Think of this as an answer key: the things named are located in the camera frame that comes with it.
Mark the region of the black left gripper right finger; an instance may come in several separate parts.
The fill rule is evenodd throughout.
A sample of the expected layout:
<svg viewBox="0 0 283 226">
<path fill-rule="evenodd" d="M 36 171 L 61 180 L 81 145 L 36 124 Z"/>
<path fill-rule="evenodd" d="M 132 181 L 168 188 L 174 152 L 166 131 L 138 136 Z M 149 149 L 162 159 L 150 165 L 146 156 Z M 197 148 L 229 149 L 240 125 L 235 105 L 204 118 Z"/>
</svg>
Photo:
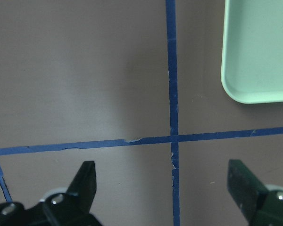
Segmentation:
<svg viewBox="0 0 283 226">
<path fill-rule="evenodd" d="M 266 186 L 238 159 L 230 159 L 228 162 L 227 189 L 249 223 L 262 208 L 268 195 Z"/>
</svg>

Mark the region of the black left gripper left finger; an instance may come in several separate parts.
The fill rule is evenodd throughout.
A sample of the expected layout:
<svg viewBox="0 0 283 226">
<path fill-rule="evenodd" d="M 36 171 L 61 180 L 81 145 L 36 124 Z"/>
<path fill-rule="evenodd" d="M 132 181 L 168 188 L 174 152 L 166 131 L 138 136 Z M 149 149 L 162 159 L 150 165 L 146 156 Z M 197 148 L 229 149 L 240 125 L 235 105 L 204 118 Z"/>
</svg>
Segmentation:
<svg viewBox="0 0 283 226">
<path fill-rule="evenodd" d="M 94 161 L 84 161 L 67 189 L 78 207 L 89 213 L 96 194 L 96 169 Z"/>
</svg>

